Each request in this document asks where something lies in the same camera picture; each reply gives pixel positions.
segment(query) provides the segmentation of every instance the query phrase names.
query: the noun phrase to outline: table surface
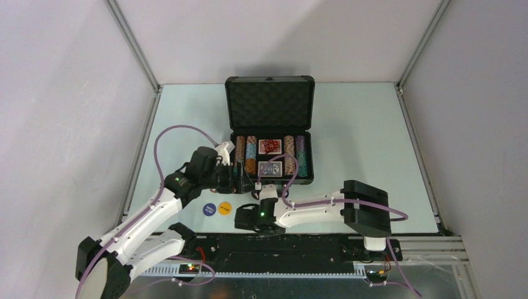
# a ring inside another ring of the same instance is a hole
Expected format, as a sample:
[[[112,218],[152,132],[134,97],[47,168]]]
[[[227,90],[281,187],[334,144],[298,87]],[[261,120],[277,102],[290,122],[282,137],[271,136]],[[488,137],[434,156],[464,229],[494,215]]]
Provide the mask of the table surface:
[[[159,102],[145,156],[141,164],[129,213],[137,211],[159,186],[154,165],[154,140],[171,125],[193,125],[216,142],[229,140],[227,101],[223,84],[165,85]],[[312,150],[315,180],[307,186],[292,186],[290,198],[323,195],[355,179],[383,189],[389,206],[409,215],[409,220],[392,224],[393,233],[438,232],[407,126],[392,83],[317,83],[314,95]],[[159,141],[158,156],[164,176],[189,161],[198,146],[212,146],[200,133],[175,129]],[[232,211],[205,216],[205,204],[218,208],[229,202]],[[249,194],[221,195],[203,191],[182,212],[156,231],[182,222],[196,232],[247,233],[234,228],[235,210],[256,203]],[[287,233],[353,233],[338,222],[297,225]]]

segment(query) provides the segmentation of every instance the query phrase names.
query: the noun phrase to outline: open case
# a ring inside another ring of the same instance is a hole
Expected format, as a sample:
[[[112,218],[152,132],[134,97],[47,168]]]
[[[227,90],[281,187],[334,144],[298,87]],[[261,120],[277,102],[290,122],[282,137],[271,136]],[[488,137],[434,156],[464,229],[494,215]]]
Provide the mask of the open case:
[[[311,147],[312,108],[315,80],[297,77],[230,77],[225,81],[231,141],[235,150],[235,179],[248,175],[256,181],[261,168],[262,182],[286,184],[293,176],[293,160],[279,158],[291,154],[299,161],[299,174],[293,184],[314,180]],[[274,142],[266,150],[268,141]]]

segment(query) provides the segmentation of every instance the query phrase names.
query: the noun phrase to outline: blue round token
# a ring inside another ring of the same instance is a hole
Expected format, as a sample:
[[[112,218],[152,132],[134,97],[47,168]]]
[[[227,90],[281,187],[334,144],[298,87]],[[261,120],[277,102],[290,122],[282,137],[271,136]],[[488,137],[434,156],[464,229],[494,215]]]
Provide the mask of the blue round token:
[[[213,216],[214,213],[216,213],[216,206],[214,204],[208,203],[204,205],[203,211],[205,216]]]

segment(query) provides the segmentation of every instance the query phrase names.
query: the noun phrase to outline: aluminum frame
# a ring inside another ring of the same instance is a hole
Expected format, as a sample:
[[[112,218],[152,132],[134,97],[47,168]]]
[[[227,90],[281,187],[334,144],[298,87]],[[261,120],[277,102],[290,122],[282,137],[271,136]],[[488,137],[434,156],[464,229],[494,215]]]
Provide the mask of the aluminum frame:
[[[425,161],[422,156],[422,151],[416,136],[416,132],[412,125],[412,120],[410,114],[405,104],[405,99],[403,97],[403,86],[407,81],[409,75],[411,74],[414,66],[421,57],[424,48],[429,43],[432,34],[434,33],[437,25],[441,21],[442,17],[445,15],[447,8],[449,7],[452,0],[442,0],[438,9],[435,12],[429,26],[424,32],[420,42],[417,45],[416,50],[414,51],[411,59],[409,60],[400,80],[395,83],[395,92],[397,94],[400,106],[402,109],[403,117],[407,125],[407,130],[409,132],[409,137],[412,142],[413,149],[415,151],[418,165],[420,167],[420,172],[422,173],[423,182],[425,184],[429,200],[431,202],[431,208],[435,213],[437,218],[437,223],[439,228],[441,228],[439,235],[395,235],[394,237],[400,241],[401,250],[403,254],[402,265],[451,265],[453,268],[453,273],[458,276],[457,284],[459,292],[462,298],[481,298],[481,295],[476,288],[476,282],[474,280],[473,271],[469,264],[469,259],[465,251],[465,247],[462,243],[461,237],[450,237],[445,236],[448,233],[444,230],[444,223],[441,220],[440,211],[436,201],[435,193],[431,186],[430,178],[427,173],[427,168]],[[143,162],[143,157],[146,150],[146,145],[151,133],[151,128],[154,122],[154,117],[158,109],[159,100],[161,97],[161,92],[163,91],[163,86],[158,83],[156,77],[151,70],[146,57],[141,50],[134,34],[126,21],[125,16],[123,15],[122,10],[120,9],[117,0],[105,0],[107,3],[108,9],[116,21],[116,25],[119,27],[125,41],[130,47],[133,55],[136,57],[136,60],[141,67],[141,70],[144,72],[149,83],[151,84],[154,94],[152,99],[152,105],[148,112],[148,117],[145,122],[144,129],[141,133],[141,140],[136,150],[136,159],[134,165],[131,168],[128,188],[126,190],[125,197],[123,198],[123,203],[121,205],[121,213],[118,215],[116,220],[116,225],[119,224],[124,217],[128,215],[128,210],[130,208],[130,203],[132,196],[138,181],[139,171],[141,170],[141,163]]]

